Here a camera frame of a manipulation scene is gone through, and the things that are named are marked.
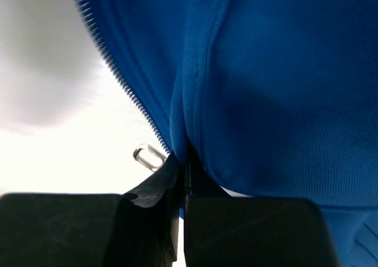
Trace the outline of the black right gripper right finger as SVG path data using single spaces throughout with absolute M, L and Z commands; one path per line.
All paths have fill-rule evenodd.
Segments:
M 325 219 L 300 198 L 232 197 L 191 151 L 185 165 L 187 266 L 338 266 Z

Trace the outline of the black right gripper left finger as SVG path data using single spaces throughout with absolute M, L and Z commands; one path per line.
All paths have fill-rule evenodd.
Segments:
M 171 266 L 179 202 L 173 155 L 125 194 L 5 194 L 1 265 Z

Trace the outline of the blue jacket white lining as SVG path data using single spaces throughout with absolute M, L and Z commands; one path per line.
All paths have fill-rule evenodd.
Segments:
M 316 203 L 343 266 L 377 265 L 377 0 L 76 0 L 180 161 Z

